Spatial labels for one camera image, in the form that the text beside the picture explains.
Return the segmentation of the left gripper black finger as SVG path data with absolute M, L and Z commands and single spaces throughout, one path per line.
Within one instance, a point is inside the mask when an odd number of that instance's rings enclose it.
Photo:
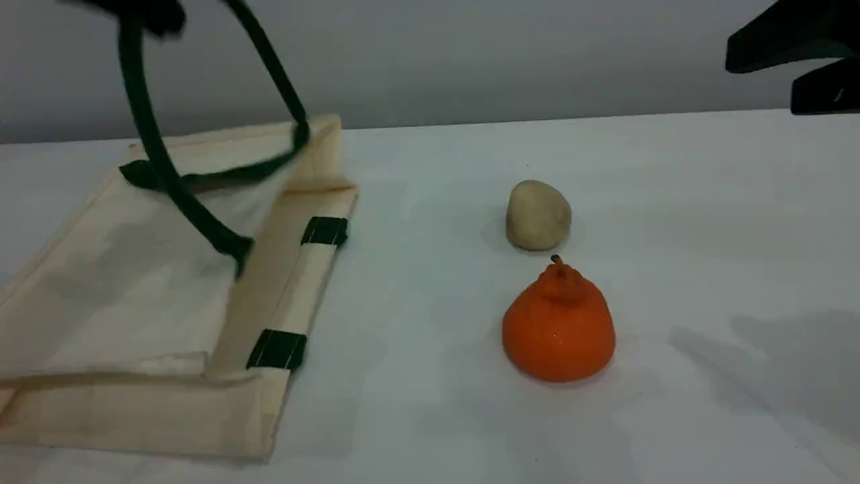
M 138 1 L 138 14 L 145 30 L 160 38 L 178 37 L 185 27 L 185 10 L 181 1 Z

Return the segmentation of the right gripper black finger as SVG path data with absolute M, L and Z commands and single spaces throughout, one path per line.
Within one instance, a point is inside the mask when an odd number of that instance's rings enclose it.
M 807 59 L 857 58 L 857 1 L 777 1 L 731 34 L 726 70 L 754 73 Z
M 859 60 L 841 59 L 798 77 L 791 86 L 791 113 L 859 113 Z

